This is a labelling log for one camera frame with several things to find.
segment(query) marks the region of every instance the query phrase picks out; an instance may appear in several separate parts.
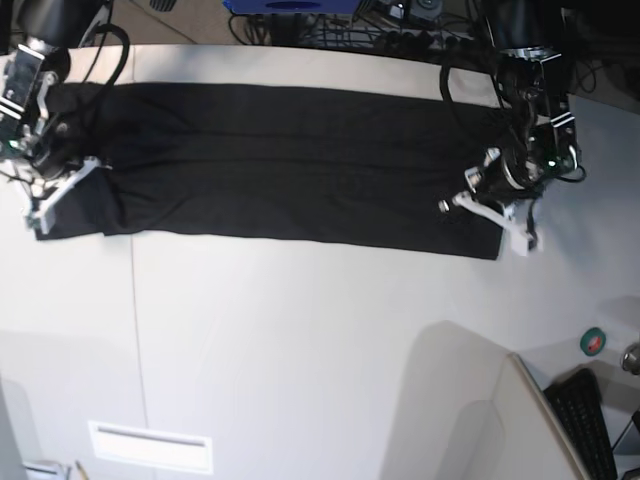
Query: black fabric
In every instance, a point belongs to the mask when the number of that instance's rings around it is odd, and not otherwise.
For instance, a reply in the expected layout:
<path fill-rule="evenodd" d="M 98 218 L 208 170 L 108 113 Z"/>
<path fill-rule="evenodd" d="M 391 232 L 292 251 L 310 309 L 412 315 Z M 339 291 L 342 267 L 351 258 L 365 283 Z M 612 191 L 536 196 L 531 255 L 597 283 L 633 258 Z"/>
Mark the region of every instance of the black fabric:
<path fill-rule="evenodd" d="M 99 86 L 65 85 L 72 111 Z M 499 115 L 458 114 L 492 144 Z M 96 115 L 68 117 L 91 137 L 92 173 L 57 208 L 58 239 L 163 230 L 313 240 L 495 259 L 501 230 L 438 201 L 484 157 L 440 101 L 249 85 L 114 88 Z"/>

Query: vent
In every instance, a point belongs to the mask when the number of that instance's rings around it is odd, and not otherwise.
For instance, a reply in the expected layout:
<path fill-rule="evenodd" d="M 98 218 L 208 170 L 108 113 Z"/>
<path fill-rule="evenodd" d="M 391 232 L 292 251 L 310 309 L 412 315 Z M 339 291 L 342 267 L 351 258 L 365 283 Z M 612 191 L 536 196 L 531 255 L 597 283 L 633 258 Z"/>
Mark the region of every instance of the vent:
<path fill-rule="evenodd" d="M 97 458 L 180 472 L 213 474 L 211 439 L 89 422 Z"/>

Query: black keyboard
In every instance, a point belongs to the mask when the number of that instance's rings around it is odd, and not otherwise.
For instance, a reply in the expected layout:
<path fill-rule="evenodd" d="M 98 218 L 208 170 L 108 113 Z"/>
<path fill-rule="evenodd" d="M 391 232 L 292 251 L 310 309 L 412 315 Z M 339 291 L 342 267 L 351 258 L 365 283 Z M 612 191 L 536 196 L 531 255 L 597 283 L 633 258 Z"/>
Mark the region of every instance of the black keyboard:
<path fill-rule="evenodd" d="M 595 375 L 584 368 L 544 394 L 593 480 L 617 480 L 611 442 L 604 423 Z"/>

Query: metal bracket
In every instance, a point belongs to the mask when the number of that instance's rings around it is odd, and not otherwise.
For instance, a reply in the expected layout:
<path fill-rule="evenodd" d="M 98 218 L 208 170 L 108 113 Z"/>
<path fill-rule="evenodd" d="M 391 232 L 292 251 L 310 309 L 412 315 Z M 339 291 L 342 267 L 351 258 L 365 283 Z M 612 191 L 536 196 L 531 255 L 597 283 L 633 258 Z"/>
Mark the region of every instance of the metal bracket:
<path fill-rule="evenodd" d="M 505 210 L 506 215 L 500 215 L 495 210 L 476 202 L 469 192 L 461 192 L 451 202 L 453 205 L 462 207 L 465 210 L 480 215 L 487 220 L 492 221 L 496 225 L 502 227 L 509 233 L 511 241 L 511 249 L 522 257 L 527 257 L 531 251 L 542 250 L 542 237 L 538 233 L 537 241 L 534 242 L 534 238 L 527 231 L 525 225 L 518 224 L 513 219 L 513 210 Z"/>
<path fill-rule="evenodd" d="M 49 89 L 58 83 L 58 76 L 53 72 L 47 72 L 44 74 L 44 78 L 42 79 L 42 86 L 40 87 L 40 91 L 38 92 L 38 96 L 36 97 L 38 103 L 38 110 L 40 112 L 40 117 L 36 122 L 36 128 L 34 128 L 33 133 L 40 137 L 44 132 L 44 127 L 47 125 L 49 121 L 49 109 L 47 108 L 47 94 L 49 93 Z"/>
<path fill-rule="evenodd" d="M 56 185 L 53 187 L 55 191 L 47 197 L 46 200 L 36 202 L 35 207 L 30 209 L 25 216 L 27 226 L 34 230 L 40 230 L 43 235 L 48 235 L 56 222 L 56 204 L 60 202 L 78 182 L 100 166 L 100 160 L 96 157 L 87 157 L 84 159 L 80 170 L 55 180 Z"/>

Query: blue box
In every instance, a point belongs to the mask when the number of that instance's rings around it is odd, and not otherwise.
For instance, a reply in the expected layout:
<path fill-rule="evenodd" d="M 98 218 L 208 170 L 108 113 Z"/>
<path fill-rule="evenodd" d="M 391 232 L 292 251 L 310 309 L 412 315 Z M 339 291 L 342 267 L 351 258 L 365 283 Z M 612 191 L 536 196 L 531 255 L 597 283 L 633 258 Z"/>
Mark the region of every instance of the blue box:
<path fill-rule="evenodd" d="M 224 4 L 233 13 L 335 13 L 352 14 L 360 0 L 225 0 Z"/>

